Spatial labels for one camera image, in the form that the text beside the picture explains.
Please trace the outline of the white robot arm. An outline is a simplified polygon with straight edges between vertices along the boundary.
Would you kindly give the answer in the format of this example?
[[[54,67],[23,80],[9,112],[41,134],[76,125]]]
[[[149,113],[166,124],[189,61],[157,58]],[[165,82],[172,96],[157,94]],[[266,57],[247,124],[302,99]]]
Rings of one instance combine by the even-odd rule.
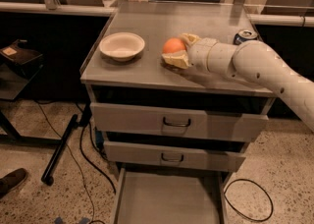
[[[196,68],[226,78],[241,78],[271,90],[314,130],[314,83],[294,71],[267,44],[247,40],[240,45],[183,33],[168,39],[162,58],[179,69]]]

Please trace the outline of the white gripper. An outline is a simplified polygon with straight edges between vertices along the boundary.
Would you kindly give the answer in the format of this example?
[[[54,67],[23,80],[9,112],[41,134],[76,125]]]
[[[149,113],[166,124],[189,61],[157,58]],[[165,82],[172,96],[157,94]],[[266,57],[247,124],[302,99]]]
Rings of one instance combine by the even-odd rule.
[[[233,56],[236,46],[226,44],[213,38],[202,38],[192,33],[181,33],[179,39],[184,48],[174,53],[163,53],[166,64],[180,69],[187,69],[189,63],[198,71],[214,73],[230,78],[236,73]]]

